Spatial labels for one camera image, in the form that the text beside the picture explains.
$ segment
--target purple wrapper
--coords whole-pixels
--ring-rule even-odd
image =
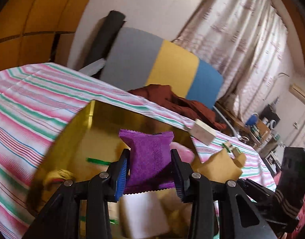
[[[174,188],[171,175],[171,131],[156,135],[121,129],[119,137],[130,147],[130,176],[124,194]]]

